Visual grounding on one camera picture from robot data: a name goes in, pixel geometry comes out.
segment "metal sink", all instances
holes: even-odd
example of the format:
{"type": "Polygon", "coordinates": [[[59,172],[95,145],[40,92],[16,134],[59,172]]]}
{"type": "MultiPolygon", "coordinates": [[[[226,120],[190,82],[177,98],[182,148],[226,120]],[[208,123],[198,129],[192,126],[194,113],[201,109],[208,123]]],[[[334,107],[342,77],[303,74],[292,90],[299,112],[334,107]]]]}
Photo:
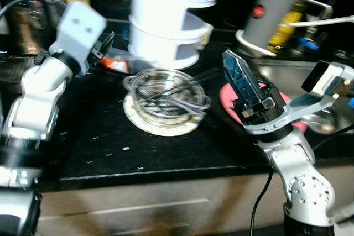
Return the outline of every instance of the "metal sink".
{"type": "MultiPolygon", "coordinates": [[[[301,88],[315,62],[283,61],[256,59],[259,72],[272,81],[280,91],[290,98],[296,98],[305,93],[301,88]]],[[[353,109],[348,106],[349,98],[340,97],[332,109],[339,115],[340,130],[354,123],[353,109]]]]}

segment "cabinet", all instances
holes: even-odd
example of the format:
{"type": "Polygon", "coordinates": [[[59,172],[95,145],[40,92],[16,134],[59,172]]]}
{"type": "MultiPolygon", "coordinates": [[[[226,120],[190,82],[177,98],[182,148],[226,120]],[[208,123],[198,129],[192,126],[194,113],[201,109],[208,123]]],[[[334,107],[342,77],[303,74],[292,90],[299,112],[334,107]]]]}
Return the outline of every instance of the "cabinet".
{"type": "MultiPolygon", "coordinates": [[[[354,166],[320,171],[336,191],[334,208],[354,200],[354,166]]],[[[249,227],[267,175],[151,183],[43,194],[41,236],[184,235],[249,227]]],[[[275,174],[256,215],[256,227],[283,221],[283,185],[275,174]]]]}

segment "stacked white bins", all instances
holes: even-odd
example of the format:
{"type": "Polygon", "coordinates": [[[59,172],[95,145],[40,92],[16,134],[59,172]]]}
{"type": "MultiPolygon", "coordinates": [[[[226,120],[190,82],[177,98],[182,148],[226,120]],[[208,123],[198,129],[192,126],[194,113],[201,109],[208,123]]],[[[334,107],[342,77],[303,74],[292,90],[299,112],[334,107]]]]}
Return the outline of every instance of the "stacked white bins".
{"type": "Polygon", "coordinates": [[[197,44],[210,26],[187,12],[216,0],[132,0],[130,52],[153,67],[183,69],[198,61],[197,44]]]}

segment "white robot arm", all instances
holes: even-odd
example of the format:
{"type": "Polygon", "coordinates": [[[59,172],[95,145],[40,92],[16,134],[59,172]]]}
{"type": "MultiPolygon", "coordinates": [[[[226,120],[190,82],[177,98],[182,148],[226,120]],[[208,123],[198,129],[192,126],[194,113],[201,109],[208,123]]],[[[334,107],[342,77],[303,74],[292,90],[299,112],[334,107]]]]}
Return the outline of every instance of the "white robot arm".
{"type": "Polygon", "coordinates": [[[291,122],[331,106],[354,78],[354,69],[320,61],[303,84],[307,93],[285,104],[272,83],[260,88],[239,55],[227,50],[223,59],[225,77],[239,98],[233,109],[282,178],[285,235],[334,235],[329,213],[334,189],[314,168],[314,153],[291,122]]]}
{"type": "Polygon", "coordinates": [[[39,143],[50,139],[57,100],[74,76],[87,72],[87,58],[105,26],[105,18],[89,6],[70,3],[50,56],[23,75],[23,94],[13,103],[1,132],[1,235],[34,235],[40,195],[31,187],[42,171],[39,143]]]}

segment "pink plate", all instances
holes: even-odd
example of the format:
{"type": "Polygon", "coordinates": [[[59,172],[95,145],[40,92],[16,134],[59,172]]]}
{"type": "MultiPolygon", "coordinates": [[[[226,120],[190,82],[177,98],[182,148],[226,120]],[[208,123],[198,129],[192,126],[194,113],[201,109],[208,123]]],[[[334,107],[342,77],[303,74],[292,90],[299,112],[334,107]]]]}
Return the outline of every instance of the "pink plate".
{"type": "MultiPolygon", "coordinates": [[[[284,93],[280,92],[280,95],[282,98],[285,100],[285,102],[290,101],[291,99],[286,96],[284,93]]],[[[230,84],[225,84],[221,90],[220,90],[220,101],[224,109],[227,111],[227,113],[235,119],[237,122],[242,124],[241,120],[239,119],[238,115],[231,109],[233,107],[233,102],[234,100],[238,99],[237,95],[233,91],[232,87],[230,84]]],[[[307,129],[307,125],[304,124],[303,122],[296,122],[293,123],[294,126],[298,127],[303,133],[307,129]]]]}

